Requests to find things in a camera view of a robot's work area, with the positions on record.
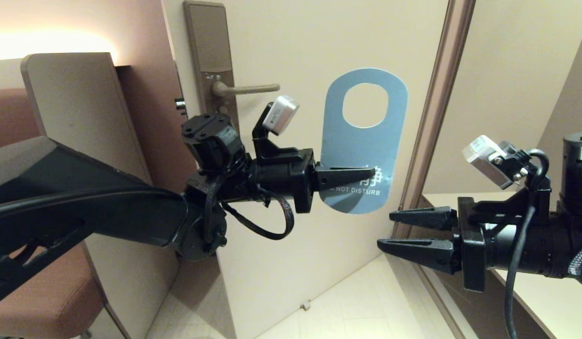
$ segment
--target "tiled floor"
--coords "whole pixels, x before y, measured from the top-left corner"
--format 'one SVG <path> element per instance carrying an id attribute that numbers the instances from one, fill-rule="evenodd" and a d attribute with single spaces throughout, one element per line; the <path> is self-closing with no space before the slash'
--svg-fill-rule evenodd
<path id="1" fill-rule="evenodd" d="M 258 337 L 403 338 L 454 336 L 413 267 L 383 255 Z M 183 265 L 147 339 L 235 339 L 215 258 Z"/>

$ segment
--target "chair seat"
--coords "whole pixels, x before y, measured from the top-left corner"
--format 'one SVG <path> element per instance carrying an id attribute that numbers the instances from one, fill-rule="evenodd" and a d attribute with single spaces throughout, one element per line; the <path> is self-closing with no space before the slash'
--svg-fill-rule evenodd
<path id="1" fill-rule="evenodd" d="M 0 335 L 69 339 L 87 330 L 103 306 L 84 249 L 77 245 L 0 302 Z"/>

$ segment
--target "blue door hanger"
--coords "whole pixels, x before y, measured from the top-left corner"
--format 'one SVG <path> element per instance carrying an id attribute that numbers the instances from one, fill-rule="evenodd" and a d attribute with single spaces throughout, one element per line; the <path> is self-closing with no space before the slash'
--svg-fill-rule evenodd
<path id="1" fill-rule="evenodd" d="M 354 86 L 369 83 L 388 93 L 388 109 L 379 124 L 362 128 L 343 117 L 345 94 Z M 406 106 L 408 89 L 395 75 L 377 68 L 345 73 L 327 92 L 321 163 L 327 167 L 371 167 L 373 178 L 321 191 L 321 199 L 335 210 L 362 214 L 381 208 L 388 199 Z"/>

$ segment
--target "white door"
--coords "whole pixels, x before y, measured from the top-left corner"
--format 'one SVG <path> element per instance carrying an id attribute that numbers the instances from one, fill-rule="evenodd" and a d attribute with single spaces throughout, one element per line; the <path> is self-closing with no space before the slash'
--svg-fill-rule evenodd
<path id="1" fill-rule="evenodd" d="M 182 0 L 164 0 L 187 109 L 198 111 Z M 314 148 L 319 159 L 323 109 L 330 84 L 361 67 L 401 78 L 408 111 L 386 206 L 364 215 L 336 212 L 315 196 L 312 213 L 296 215 L 284 240 L 261 238 L 228 221 L 228 245 L 218 250 L 237 337 L 254 338 L 380 254 L 378 238 L 390 236 L 433 71 L 448 3 L 443 0 L 224 0 L 237 86 L 280 83 L 278 93 L 237 97 L 240 134 L 253 152 L 251 130 L 265 105 L 289 95 L 301 107 L 279 146 Z M 360 90 L 346 103 L 368 120 L 383 114 L 381 97 Z M 278 206 L 235 207 L 258 225 L 284 228 Z"/>

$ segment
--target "wall light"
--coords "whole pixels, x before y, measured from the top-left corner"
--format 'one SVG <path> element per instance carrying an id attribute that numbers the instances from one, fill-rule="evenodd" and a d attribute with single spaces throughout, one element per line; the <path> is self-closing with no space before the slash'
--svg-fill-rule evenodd
<path id="1" fill-rule="evenodd" d="M 23 58 L 33 53 L 110 52 L 117 64 L 117 51 L 106 38 L 76 30 L 0 32 L 0 60 Z"/>

